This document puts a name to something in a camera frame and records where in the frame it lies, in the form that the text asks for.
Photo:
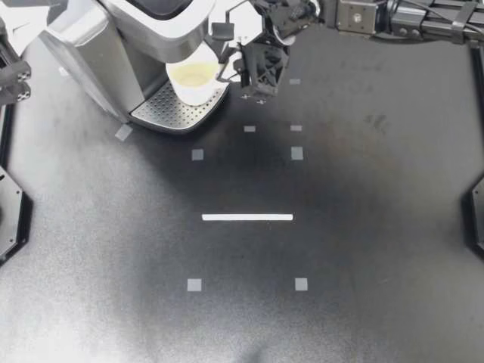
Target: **cup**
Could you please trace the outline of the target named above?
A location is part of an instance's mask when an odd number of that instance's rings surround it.
[[[205,104],[220,87],[219,60],[205,42],[187,59],[167,64],[166,72],[180,101],[190,106]]]

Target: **coffee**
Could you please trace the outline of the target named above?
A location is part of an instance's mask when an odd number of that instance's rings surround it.
[[[213,79],[218,68],[217,63],[186,64],[175,68],[171,77],[185,87],[200,87]]]

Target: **metal grate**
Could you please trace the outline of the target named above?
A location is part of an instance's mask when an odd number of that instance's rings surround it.
[[[131,116],[134,121],[164,132],[189,132],[199,126],[210,113],[217,108],[228,90],[220,88],[206,104],[189,106],[181,102],[173,91],[170,82],[165,83],[160,90]]]

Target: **silver machine body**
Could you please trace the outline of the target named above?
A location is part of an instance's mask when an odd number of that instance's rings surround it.
[[[122,123],[162,132],[189,132],[222,102],[228,84],[204,105],[183,104],[165,71],[183,61],[208,32],[216,0],[192,1],[180,14],[160,20],[129,0],[66,3],[40,38],[67,72]]]

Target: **black table surface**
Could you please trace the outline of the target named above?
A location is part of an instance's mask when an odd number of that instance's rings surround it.
[[[194,134],[134,126],[125,142],[42,43],[27,60],[8,170],[34,210],[0,268],[0,361],[482,362],[484,260],[461,202],[484,171],[467,48],[311,29],[273,101],[233,92]]]

